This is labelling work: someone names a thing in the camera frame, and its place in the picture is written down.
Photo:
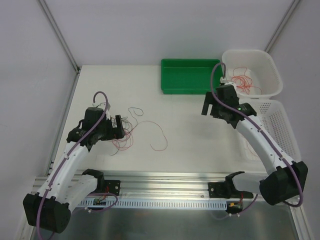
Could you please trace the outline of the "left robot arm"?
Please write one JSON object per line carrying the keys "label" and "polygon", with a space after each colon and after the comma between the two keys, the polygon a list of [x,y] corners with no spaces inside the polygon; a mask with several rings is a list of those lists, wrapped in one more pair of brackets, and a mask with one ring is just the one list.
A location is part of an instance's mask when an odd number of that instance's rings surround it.
{"label": "left robot arm", "polygon": [[90,194],[107,193],[104,173],[85,170],[77,183],[69,186],[79,165],[99,141],[119,140],[125,137],[120,115],[112,121],[108,110],[89,107],[84,118],[67,136],[62,156],[44,184],[35,194],[28,193],[23,208],[30,226],[53,233],[62,233],[78,204]]}

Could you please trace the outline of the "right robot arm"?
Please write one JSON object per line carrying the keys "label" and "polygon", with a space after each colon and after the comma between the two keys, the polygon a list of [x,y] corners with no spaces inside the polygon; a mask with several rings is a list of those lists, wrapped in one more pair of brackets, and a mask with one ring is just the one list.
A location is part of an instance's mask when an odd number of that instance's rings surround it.
{"label": "right robot arm", "polygon": [[261,160],[266,173],[244,171],[225,177],[226,198],[241,192],[258,194],[271,206],[284,203],[298,208],[304,200],[308,167],[303,161],[290,157],[262,126],[249,103],[240,103],[235,88],[225,84],[205,94],[202,115],[224,120],[240,133]]}

